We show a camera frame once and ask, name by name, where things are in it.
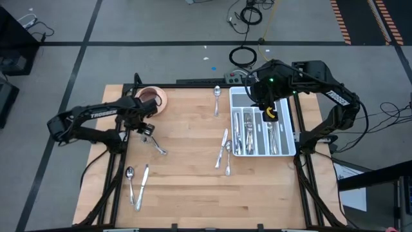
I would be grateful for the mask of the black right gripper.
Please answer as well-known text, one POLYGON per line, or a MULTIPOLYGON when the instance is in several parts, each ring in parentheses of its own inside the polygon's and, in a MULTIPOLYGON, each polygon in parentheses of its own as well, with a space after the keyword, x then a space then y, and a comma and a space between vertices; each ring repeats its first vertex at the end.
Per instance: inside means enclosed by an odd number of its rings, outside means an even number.
MULTIPOLYGON (((275 101, 285 98, 285 91, 283 86, 275 81, 260 81, 252 85, 252 98, 258 105, 272 106, 275 101)), ((277 122, 278 112, 272 107, 266 108, 263 111, 263 120, 277 122)))

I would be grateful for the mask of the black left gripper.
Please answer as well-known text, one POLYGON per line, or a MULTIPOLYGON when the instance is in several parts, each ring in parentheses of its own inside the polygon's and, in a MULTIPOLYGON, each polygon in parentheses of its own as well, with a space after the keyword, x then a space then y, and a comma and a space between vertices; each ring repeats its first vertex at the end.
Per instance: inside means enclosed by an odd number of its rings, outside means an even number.
POLYGON ((155 130, 152 124, 146 124, 144 118, 152 117, 157 110, 155 99, 142 102, 139 98, 126 97, 127 107, 123 114, 124 126, 127 128, 141 128, 141 134, 151 136, 155 130))

